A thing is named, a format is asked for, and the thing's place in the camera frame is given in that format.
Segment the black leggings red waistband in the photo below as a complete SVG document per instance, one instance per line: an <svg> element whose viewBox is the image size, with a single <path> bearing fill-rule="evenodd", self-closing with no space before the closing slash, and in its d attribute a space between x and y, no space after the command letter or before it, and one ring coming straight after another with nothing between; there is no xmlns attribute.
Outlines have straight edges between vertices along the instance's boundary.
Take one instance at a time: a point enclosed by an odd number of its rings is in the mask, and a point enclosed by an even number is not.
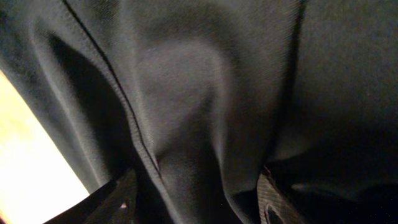
<svg viewBox="0 0 398 224"><path fill-rule="evenodd" d="M134 223L397 222L397 2L2 1L1 70Z"/></svg>

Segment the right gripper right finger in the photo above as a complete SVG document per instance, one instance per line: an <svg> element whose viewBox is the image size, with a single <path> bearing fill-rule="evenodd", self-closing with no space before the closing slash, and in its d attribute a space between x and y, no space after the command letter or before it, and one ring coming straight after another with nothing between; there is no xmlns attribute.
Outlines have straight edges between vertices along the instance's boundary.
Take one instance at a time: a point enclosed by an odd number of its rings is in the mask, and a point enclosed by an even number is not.
<svg viewBox="0 0 398 224"><path fill-rule="evenodd" d="M307 224L305 217L277 188L271 172L264 167L257 181L257 199L261 224Z"/></svg>

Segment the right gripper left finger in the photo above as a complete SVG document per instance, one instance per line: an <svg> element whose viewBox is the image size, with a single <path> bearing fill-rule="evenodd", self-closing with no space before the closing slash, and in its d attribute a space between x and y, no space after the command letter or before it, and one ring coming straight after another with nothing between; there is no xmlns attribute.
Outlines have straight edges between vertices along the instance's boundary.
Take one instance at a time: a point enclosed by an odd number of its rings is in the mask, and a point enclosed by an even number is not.
<svg viewBox="0 0 398 224"><path fill-rule="evenodd" d="M136 173L128 169L46 224L130 224L136 208Z"/></svg>

